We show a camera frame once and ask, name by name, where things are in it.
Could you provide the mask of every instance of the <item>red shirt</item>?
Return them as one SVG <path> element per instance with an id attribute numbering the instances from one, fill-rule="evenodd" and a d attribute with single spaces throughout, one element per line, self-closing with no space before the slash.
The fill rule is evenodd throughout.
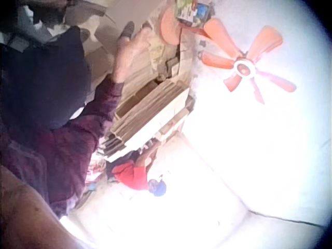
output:
<path id="1" fill-rule="evenodd" d="M 125 184 L 127 187 L 136 190 L 149 189 L 145 167 L 135 166 L 132 160 L 116 166 L 112 170 L 112 173 L 119 182 Z"/>

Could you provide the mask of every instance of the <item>shirt sleeve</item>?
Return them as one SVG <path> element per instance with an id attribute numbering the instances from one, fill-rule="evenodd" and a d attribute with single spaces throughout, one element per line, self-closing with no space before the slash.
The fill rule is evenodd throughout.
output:
<path id="1" fill-rule="evenodd" d="M 116 84 L 109 76 L 97 87 L 94 100 L 82 113 L 65 126 L 52 131 L 56 169 L 48 169 L 49 198 L 53 210 L 67 211 L 75 206 L 85 186 L 85 178 L 92 153 L 104 133 L 111 128 L 123 84 Z M 59 184 L 56 180 L 63 177 Z"/>

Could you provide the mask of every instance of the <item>ceiling fan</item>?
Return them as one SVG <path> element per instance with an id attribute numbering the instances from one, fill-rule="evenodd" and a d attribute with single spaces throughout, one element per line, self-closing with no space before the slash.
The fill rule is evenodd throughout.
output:
<path id="1" fill-rule="evenodd" d="M 292 82 L 275 76 L 273 74 L 262 72 L 256 68 L 256 63 L 265 53 L 283 43 L 281 34 L 271 26 L 264 26 L 256 36 L 251 48 L 247 53 L 243 53 L 233 42 L 222 22 L 217 18 L 211 18 L 205 25 L 204 31 L 206 37 L 210 38 L 231 58 L 216 56 L 207 51 L 200 53 L 200 59 L 207 66 L 234 70 L 233 74 L 224 80 L 224 83 L 230 92 L 234 91 L 242 79 L 248 79 L 254 88 L 255 99 L 264 104 L 264 99 L 260 93 L 255 76 L 258 74 L 268 78 L 272 83 L 287 92 L 294 92 L 296 85 Z"/>

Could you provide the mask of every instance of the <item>white wall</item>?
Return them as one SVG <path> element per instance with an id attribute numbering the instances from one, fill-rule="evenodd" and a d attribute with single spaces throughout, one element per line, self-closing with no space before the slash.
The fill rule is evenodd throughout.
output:
<path id="1" fill-rule="evenodd" d="M 311 249 L 322 235 L 317 227 L 249 215 L 218 249 Z"/>
<path id="2" fill-rule="evenodd" d="M 197 61 L 197 105 L 184 133 L 251 210 L 326 225 L 331 215 L 330 41 L 298 1 L 216 2 L 216 15 L 243 51 L 264 25 L 282 34 L 283 45 L 257 67 L 298 88 L 287 93 L 257 77 L 266 102 L 261 105 L 247 82 L 229 93 L 223 78 L 230 71 Z M 211 43 L 197 47 L 223 54 Z"/>

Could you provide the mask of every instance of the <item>person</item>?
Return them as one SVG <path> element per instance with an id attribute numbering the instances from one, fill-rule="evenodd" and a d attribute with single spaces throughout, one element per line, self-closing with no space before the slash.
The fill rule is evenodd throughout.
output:
<path id="1" fill-rule="evenodd" d="M 1 248 L 94 248 L 71 235 L 41 195 L 1 166 Z"/>
<path id="2" fill-rule="evenodd" d="M 141 155 L 138 151 L 131 151 L 112 163 L 106 162 L 107 178 L 113 177 L 118 182 L 135 190 L 149 190 L 156 197 L 163 196 L 167 187 L 162 179 L 160 181 L 156 179 L 147 181 L 147 174 L 156 159 L 160 145 L 160 142 L 156 142 Z M 148 158 L 151 159 L 151 162 L 145 166 Z"/>
<path id="3" fill-rule="evenodd" d="M 131 39 L 133 25 L 128 23 L 118 39 L 113 73 L 96 88 L 94 100 L 69 121 L 81 105 L 71 100 L 72 96 L 76 96 L 75 91 L 85 93 L 89 77 L 79 28 L 72 27 L 57 41 L 29 49 L 23 57 L 11 57 L 10 51 L 1 47 L 1 165 L 32 187 L 57 218 L 66 215 L 80 198 L 91 155 L 99 138 L 112 126 L 128 69 L 149 45 L 151 28 L 143 27 Z M 62 79 L 75 87 L 64 86 L 67 91 L 60 91 L 54 84 L 62 85 Z M 54 116 L 50 117 L 47 107 Z"/>

